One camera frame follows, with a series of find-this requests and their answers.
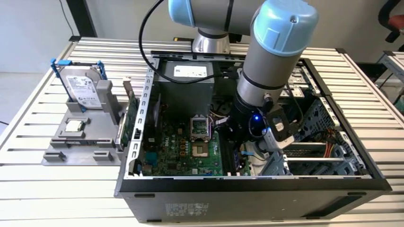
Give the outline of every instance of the metal shelf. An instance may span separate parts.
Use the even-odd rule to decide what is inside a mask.
[[[188,42],[144,42],[142,45],[146,54],[150,50],[190,51]],[[246,50],[246,44],[230,46],[233,54],[246,54]],[[404,226],[402,116],[346,54],[334,49],[308,48],[301,57],[312,60],[393,192],[328,221],[257,222],[254,226]],[[101,60],[118,99],[126,99],[122,85],[117,83],[125,76],[132,77],[133,90],[140,95],[146,66],[136,41],[81,38],[68,44],[60,58],[90,63]],[[397,59],[396,64],[404,69]],[[65,99],[60,81],[48,71],[0,136],[0,163],[4,164],[0,166],[0,207],[4,210],[0,220],[8,220],[5,226],[136,225],[124,200],[113,198],[117,166],[40,165],[66,110]],[[250,225],[209,223],[210,226],[222,224]],[[204,224],[188,223],[188,226]]]

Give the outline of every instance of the green circuit board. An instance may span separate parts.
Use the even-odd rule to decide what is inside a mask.
[[[134,120],[136,120],[136,112],[137,112],[137,101],[133,92],[130,92],[130,99],[128,101],[128,106],[126,106],[126,112],[124,116],[124,122],[120,125],[118,129],[118,135],[117,137],[120,138],[120,143],[122,144],[124,147],[128,146],[128,142],[130,141],[130,136],[133,132],[133,127],[134,127]]]
[[[144,175],[224,175],[217,132],[212,134],[209,142],[192,142],[189,122],[164,122],[157,141],[156,149],[144,155]],[[248,166],[240,170],[240,175],[249,175]]]

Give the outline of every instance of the case label sticker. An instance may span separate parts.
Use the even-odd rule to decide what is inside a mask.
[[[204,216],[209,203],[166,203],[166,216]]]

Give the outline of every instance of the blue drive bracket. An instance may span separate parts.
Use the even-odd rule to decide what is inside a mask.
[[[106,79],[106,74],[105,74],[105,68],[104,68],[104,63],[98,61],[96,65],[100,67],[100,73],[101,73],[101,78]]]
[[[66,94],[68,94],[68,97],[69,97],[69,102],[72,102],[72,97],[70,97],[70,95],[69,95],[69,91],[68,91],[66,86],[65,86],[65,84],[64,84],[64,82],[62,82],[62,79],[61,79],[61,77],[60,77],[60,71],[57,70],[58,67],[65,67],[65,66],[69,66],[69,65],[81,65],[81,64],[80,64],[78,62],[74,63],[74,62],[72,62],[70,60],[58,60],[58,62],[56,63],[56,58],[52,58],[52,60],[50,60],[50,68],[52,68],[52,70],[53,70],[53,72],[54,72],[54,74],[56,74],[56,77],[57,77],[57,78],[60,79],[60,81],[61,81],[61,85],[62,85],[64,90],[65,90],[65,92],[66,92]],[[100,74],[101,74],[101,79],[106,79],[105,67],[104,67],[102,62],[98,61],[98,62],[97,62],[94,65],[92,65],[92,66],[97,66],[97,67],[98,67],[98,69],[100,69]],[[80,108],[81,108],[81,112],[84,113],[84,112],[86,111],[86,108],[85,108],[84,106],[81,106],[81,105],[80,105]]]

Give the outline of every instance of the hard drive label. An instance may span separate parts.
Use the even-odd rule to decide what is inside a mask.
[[[101,103],[96,94],[93,81],[82,76],[66,76],[65,78],[77,103],[89,109],[100,108]]]

